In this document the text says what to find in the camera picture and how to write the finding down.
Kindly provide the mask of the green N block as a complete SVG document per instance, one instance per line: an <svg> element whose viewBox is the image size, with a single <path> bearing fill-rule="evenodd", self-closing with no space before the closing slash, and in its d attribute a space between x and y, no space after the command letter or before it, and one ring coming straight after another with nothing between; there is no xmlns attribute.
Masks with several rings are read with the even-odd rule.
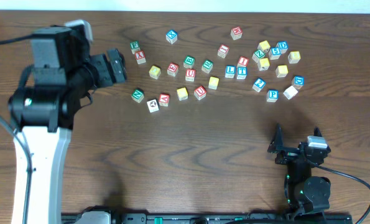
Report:
<svg viewBox="0 0 370 224"><path fill-rule="evenodd" d="M131 98L137 103L141 103L144 97L144 92L139 88L135 89L131 95Z"/></svg>

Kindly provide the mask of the red E block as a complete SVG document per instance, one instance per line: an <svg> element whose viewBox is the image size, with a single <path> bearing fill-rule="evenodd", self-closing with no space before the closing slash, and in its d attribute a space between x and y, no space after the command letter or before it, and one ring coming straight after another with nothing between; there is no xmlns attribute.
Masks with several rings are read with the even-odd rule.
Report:
<svg viewBox="0 0 370 224"><path fill-rule="evenodd" d="M179 66L176 63L170 63L167 68L167 74L175 77L178 73Z"/></svg>

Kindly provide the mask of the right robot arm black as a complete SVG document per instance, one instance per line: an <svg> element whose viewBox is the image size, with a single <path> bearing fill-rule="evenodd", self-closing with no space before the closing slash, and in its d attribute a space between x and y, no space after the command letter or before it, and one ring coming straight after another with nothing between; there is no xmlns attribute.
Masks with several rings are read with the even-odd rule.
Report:
<svg viewBox="0 0 370 224"><path fill-rule="evenodd" d="M277 125L267 151L276 155L276 164L287 167L284 192L290 219L329 209L331 182L326 177L312 175L312 168L324 163L331 152L318 128L297 147L287 147L284 145L282 129Z"/></svg>

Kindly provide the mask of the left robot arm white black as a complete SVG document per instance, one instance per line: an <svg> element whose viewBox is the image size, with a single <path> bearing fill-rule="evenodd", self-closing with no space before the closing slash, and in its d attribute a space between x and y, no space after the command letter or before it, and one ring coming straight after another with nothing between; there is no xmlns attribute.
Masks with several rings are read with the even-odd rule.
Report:
<svg viewBox="0 0 370 224"><path fill-rule="evenodd" d="M92 55L84 20L35 30L33 62L8 101L14 125L16 185L13 223L60 223L65 156L81 99L126 81L117 49Z"/></svg>

